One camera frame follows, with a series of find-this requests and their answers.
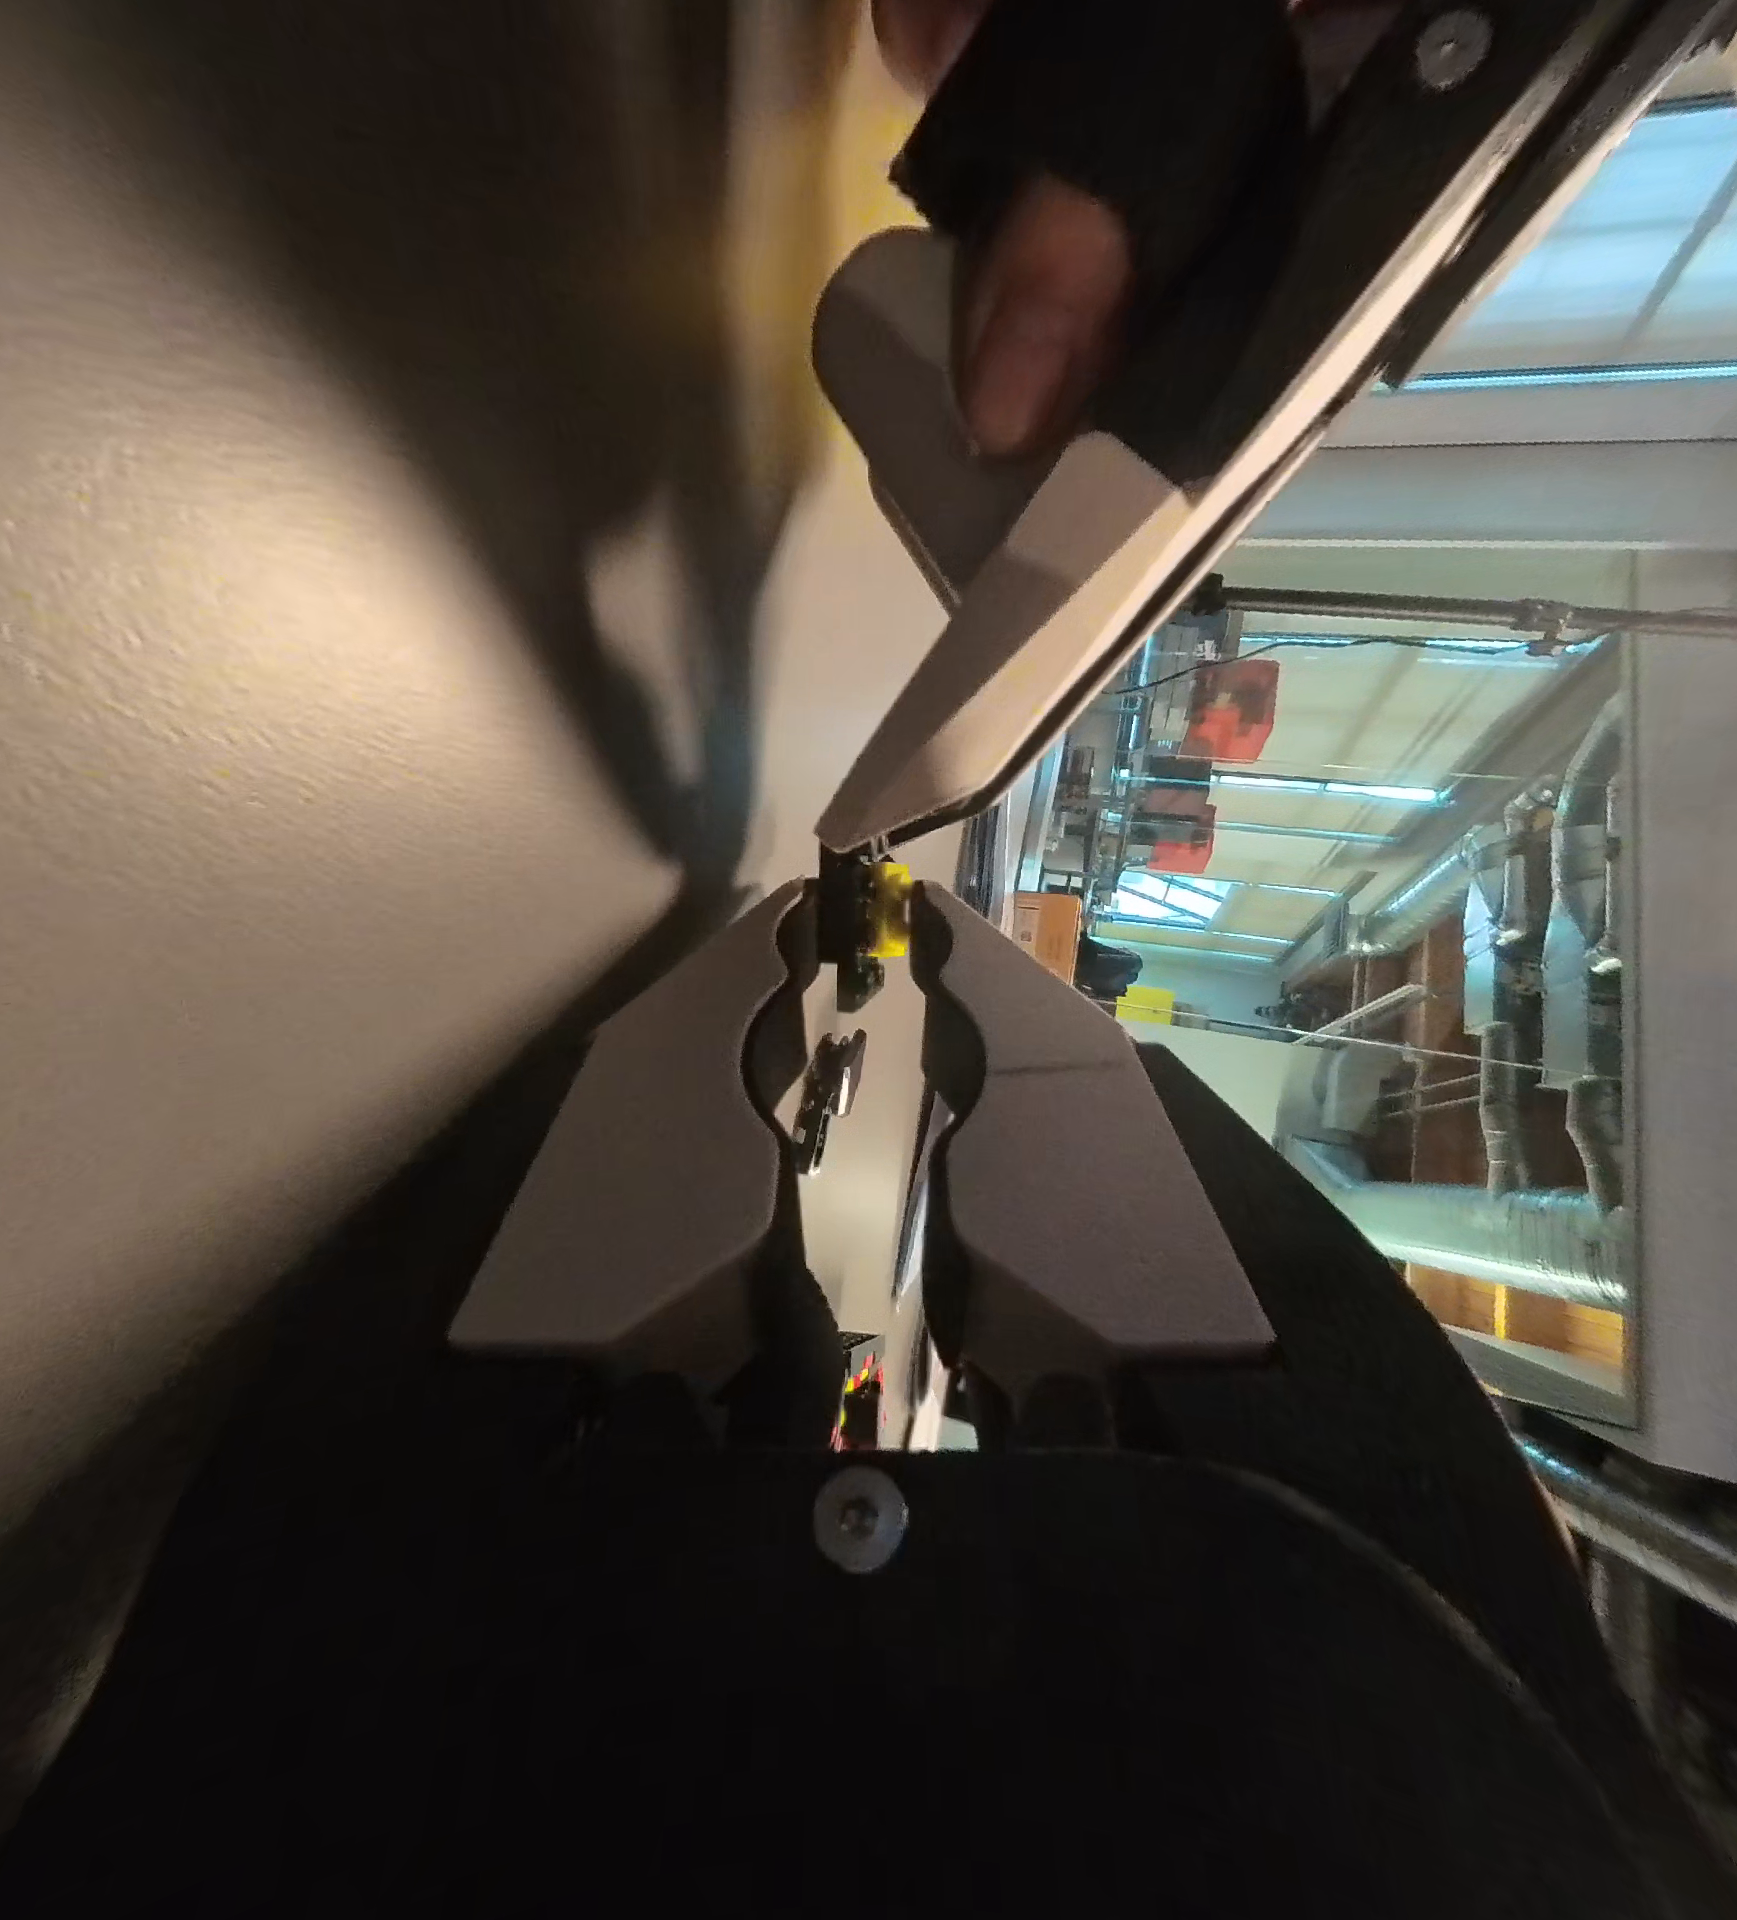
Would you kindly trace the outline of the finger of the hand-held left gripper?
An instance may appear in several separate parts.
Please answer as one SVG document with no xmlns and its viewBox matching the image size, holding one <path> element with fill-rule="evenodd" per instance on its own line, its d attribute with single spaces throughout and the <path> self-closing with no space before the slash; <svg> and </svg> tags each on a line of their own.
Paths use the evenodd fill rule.
<svg viewBox="0 0 1737 1920">
<path fill-rule="evenodd" d="M 894 846 L 983 813 L 1188 556 L 1206 489 L 1106 432 L 1069 446 L 834 789 L 819 843 Z"/>
</svg>

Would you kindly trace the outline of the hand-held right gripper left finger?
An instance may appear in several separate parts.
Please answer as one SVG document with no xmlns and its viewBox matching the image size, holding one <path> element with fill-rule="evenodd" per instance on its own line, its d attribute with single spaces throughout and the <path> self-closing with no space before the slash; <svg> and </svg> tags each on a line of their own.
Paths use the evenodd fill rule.
<svg viewBox="0 0 1737 1920">
<path fill-rule="evenodd" d="M 824 1299 L 781 1124 L 819 968 L 788 881 L 591 1038 L 449 1325 L 466 1356 L 759 1356 Z"/>
</svg>

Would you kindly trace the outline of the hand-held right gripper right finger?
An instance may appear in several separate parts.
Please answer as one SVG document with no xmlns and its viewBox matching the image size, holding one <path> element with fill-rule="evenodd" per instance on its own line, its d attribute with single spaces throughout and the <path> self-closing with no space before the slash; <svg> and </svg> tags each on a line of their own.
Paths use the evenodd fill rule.
<svg viewBox="0 0 1737 1920">
<path fill-rule="evenodd" d="M 1275 1334 L 1128 1032 L 937 885 L 910 894 L 948 1364 L 1258 1364 Z"/>
</svg>

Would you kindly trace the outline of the black brick block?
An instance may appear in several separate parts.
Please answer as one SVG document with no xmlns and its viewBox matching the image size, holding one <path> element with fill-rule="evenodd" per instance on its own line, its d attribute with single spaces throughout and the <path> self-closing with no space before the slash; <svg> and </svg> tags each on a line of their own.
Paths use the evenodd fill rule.
<svg viewBox="0 0 1737 1920">
<path fill-rule="evenodd" d="M 867 1008 L 885 985 L 880 945 L 880 863 L 867 848 L 821 848 L 814 881 L 816 948 L 834 971 L 839 1014 Z"/>
</svg>

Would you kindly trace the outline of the person's left hand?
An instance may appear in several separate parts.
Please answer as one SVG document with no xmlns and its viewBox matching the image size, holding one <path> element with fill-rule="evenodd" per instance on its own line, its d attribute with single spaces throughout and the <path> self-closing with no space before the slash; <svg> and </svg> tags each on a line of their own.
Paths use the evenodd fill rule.
<svg viewBox="0 0 1737 1920">
<path fill-rule="evenodd" d="M 1038 4 L 1062 49 L 1035 65 L 1047 153 L 986 182 L 956 304 L 955 396 L 978 456 L 1061 439 L 1110 367 L 1142 265 L 1124 118 L 1130 27 L 1146 4 Z"/>
</svg>

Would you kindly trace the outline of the large paned window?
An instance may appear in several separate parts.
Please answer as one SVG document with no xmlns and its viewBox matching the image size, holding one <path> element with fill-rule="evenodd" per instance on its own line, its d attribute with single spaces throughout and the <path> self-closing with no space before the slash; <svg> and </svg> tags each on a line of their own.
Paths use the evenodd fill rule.
<svg viewBox="0 0 1737 1920">
<path fill-rule="evenodd" d="M 1405 391 L 1737 377 L 1737 104 L 1650 108 Z"/>
</svg>

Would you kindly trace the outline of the large red black case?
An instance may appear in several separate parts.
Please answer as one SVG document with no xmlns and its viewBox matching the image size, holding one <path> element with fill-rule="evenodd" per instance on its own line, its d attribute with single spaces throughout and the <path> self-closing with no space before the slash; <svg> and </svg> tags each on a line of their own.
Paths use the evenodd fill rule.
<svg viewBox="0 0 1737 1920">
<path fill-rule="evenodd" d="M 1199 666 L 1179 750 L 1220 764 L 1260 762 L 1277 722 L 1280 677 L 1270 650 Z"/>
</svg>

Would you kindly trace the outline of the black clip brick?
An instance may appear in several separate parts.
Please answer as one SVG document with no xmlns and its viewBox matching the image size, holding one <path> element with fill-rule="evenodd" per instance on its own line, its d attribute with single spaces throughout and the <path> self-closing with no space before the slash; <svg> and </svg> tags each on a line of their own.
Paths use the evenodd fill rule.
<svg viewBox="0 0 1737 1920">
<path fill-rule="evenodd" d="M 788 1131 L 793 1164 L 802 1177 L 821 1172 L 832 1124 L 844 1120 L 857 1099 L 868 1036 L 862 1027 L 822 1038 L 805 1072 L 799 1106 Z"/>
</svg>

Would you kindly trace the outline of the black upright stand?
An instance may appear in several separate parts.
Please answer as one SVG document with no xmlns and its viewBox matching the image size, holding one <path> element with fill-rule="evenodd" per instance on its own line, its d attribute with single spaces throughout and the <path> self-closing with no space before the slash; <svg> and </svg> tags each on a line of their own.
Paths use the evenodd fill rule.
<svg viewBox="0 0 1737 1920">
<path fill-rule="evenodd" d="M 1447 596 L 1348 593 L 1292 588 L 1234 588 L 1221 581 L 1192 592 L 1195 612 L 1285 614 L 1433 626 L 1455 621 L 1521 634 L 1541 642 L 1611 636 L 1737 640 L 1737 609 L 1619 609 L 1545 597 L 1489 600 Z"/>
</svg>

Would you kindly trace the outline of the silver spiral ventilation duct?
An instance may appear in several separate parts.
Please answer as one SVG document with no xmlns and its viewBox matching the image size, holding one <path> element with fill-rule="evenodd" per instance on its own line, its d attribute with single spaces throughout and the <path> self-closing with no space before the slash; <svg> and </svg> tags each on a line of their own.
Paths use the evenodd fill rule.
<svg viewBox="0 0 1737 1920">
<path fill-rule="evenodd" d="M 1630 1308 L 1628 1216 L 1587 1191 L 1377 1182 L 1357 1149 L 1326 1140 L 1285 1138 L 1282 1152 L 1393 1262 L 1585 1308 Z"/>
</svg>

